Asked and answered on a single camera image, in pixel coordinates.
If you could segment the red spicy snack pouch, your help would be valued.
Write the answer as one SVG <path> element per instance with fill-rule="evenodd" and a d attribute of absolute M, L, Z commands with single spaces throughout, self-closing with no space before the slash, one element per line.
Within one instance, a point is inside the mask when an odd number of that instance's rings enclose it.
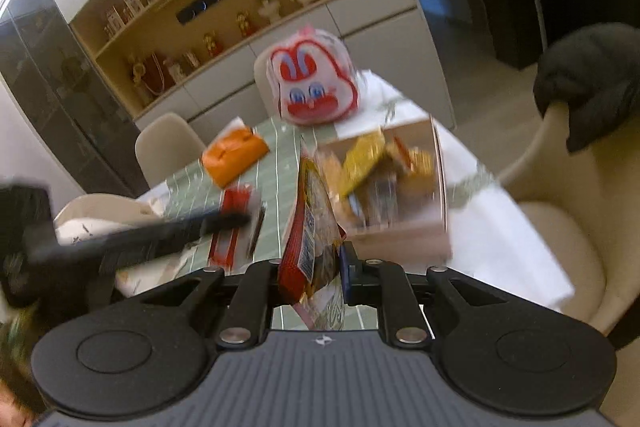
<path fill-rule="evenodd" d="M 340 270 L 343 234 L 334 216 L 320 170 L 300 154 L 295 202 L 281 257 L 287 305 L 312 331 L 339 331 L 345 303 Z"/>

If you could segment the cream cloth bag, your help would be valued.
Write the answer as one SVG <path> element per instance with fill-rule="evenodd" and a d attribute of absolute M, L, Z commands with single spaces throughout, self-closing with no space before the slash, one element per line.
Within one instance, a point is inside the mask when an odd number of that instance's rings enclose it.
<path fill-rule="evenodd" d="M 87 194 L 73 199 L 56 215 L 54 228 L 58 243 L 66 245 L 160 220 L 146 202 L 113 194 Z"/>

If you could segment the pink open gift box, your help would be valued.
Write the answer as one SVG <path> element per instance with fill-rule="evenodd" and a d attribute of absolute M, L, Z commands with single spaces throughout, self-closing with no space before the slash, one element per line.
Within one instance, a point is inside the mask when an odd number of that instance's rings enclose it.
<path fill-rule="evenodd" d="M 342 165 L 358 136 L 381 129 L 385 155 L 352 194 L 338 195 Z M 431 118 L 319 145 L 314 160 L 337 224 L 361 260 L 384 260 L 419 273 L 452 255 L 444 165 Z"/>

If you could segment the green grid table mat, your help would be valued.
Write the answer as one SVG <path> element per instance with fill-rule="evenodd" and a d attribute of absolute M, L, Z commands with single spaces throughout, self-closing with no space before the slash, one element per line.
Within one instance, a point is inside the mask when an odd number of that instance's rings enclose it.
<path fill-rule="evenodd" d="M 300 130 L 269 118 L 254 131 L 264 139 L 270 153 L 250 167 L 236 181 L 239 185 L 258 188 L 266 213 L 254 250 L 255 261 L 279 258 L 283 248 L 283 234 L 295 199 L 295 184 L 299 147 L 308 150 L 337 137 L 332 126 Z M 191 212 L 219 204 L 220 190 L 197 161 L 192 162 L 139 197 L 165 218 L 188 215 Z M 119 275 L 119 284 L 126 295 L 137 295 L 177 277 L 189 274 L 206 265 L 209 239 L 194 243 L 182 253 L 139 269 Z"/>

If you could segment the orange tissue box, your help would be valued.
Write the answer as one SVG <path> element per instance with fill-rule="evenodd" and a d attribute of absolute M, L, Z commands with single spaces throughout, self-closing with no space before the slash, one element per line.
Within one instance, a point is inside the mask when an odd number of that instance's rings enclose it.
<path fill-rule="evenodd" d="M 225 188 L 270 152 L 262 137 L 241 127 L 218 138 L 204 150 L 201 161 L 210 179 Z"/>

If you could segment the yellow snack bag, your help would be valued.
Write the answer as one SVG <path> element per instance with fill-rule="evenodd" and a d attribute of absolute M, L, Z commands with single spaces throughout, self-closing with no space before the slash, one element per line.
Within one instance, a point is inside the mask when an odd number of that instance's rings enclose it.
<path fill-rule="evenodd" d="M 370 176 L 385 155 L 386 140 L 381 129 L 358 136 L 342 165 L 338 195 L 346 197 Z"/>

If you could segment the beige dining chair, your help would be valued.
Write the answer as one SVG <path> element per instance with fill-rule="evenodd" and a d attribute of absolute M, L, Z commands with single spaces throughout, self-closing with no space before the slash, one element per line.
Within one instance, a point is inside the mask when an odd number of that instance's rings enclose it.
<path fill-rule="evenodd" d="M 145 181 L 154 187 L 198 160 L 205 147 L 181 116 L 167 113 L 140 132 L 134 153 Z"/>

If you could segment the red white rabbit bag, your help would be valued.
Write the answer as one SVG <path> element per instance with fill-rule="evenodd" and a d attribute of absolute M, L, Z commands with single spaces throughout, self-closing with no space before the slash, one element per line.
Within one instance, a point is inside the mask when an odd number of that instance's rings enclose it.
<path fill-rule="evenodd" d="M 297 126 L 339 121 L 359 106 L 357 71 L 341 39 L 306 26 L 272 46 L 266 78 L 279 117 Z"/>

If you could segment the black jacket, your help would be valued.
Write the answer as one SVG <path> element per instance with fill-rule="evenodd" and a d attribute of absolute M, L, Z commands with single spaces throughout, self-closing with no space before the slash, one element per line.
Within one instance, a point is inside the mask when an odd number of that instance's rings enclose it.
<path fill-rule="evenodd" d="M 597 24 L 579 29 L 541 55 L 533 95 L 540 115 L 568 109 L 568 153 L 585 150 L 639 115 L 639 29 Z"/>

